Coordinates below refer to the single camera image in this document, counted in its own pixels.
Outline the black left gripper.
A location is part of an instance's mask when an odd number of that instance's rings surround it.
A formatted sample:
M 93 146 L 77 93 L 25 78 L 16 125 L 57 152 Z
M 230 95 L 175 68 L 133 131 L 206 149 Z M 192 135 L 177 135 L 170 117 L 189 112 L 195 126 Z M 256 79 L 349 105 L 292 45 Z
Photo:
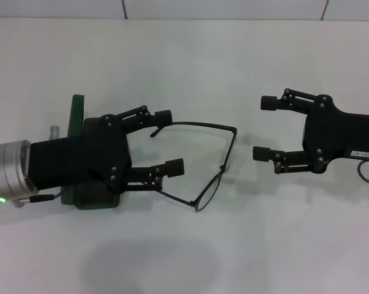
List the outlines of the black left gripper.
M 128 169 L 127 134 L 149 127 L 173 124 L 170 110 L 151 114 L 143 105 L 108 120 L 88 134 L 33 143 L 30 147 L 29 178 L 39 190 L 100 181 L 114 194 L 124 191 L 122 177 Z M 175 159 L 127 172 L 128 191 L 161 191 L 163 178 L 182 176 L 184 160 Z

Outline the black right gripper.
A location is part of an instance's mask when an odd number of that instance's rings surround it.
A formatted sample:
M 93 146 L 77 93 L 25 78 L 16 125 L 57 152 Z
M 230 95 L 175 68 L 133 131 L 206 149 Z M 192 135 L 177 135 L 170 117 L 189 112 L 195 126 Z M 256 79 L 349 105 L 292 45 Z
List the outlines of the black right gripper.
M 339 110 L 328 95 L 286 88 L 277 96 L 262 96 L 261 109 L 290 110 L 307 115 L 304 128 L 305 151 L 284 152 L 253 147 L 253 160 L 274 164 L 274 172 L 324 173 L 339 158 L 369 160 L 369 115 Z

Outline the black thin-frame glasses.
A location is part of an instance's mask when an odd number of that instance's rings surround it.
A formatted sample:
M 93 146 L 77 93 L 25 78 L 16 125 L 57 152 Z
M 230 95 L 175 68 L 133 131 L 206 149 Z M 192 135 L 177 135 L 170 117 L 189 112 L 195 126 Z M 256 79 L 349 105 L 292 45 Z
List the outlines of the black thin-frame glasses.
M 184 160 L 184 175 L 159 192 L 181 205 L 202 211 L 216 194 L 228 172 L 237 142 L 237 128 L 206 122 L 177 121 L 150 134 L 170 143 L 172 152 Z

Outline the green glasses case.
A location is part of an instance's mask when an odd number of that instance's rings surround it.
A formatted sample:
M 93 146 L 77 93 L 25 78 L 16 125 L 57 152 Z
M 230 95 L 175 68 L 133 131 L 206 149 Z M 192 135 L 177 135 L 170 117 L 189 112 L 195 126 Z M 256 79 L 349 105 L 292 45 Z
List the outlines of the green glasses case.
M 96 121 L 87 119 L 86 129 L 84 128 L 84 96 L 75 94 L 72 97 L 67 136 L 81 135 L 98 124 L 98 118 Z M 121 197 L 112 194 L 103 182 L 91 181 L 75 186 L 62 186 L 60 199 L 63 205 L 72 205 L 79 210 L 92 210 L 116 208 Z

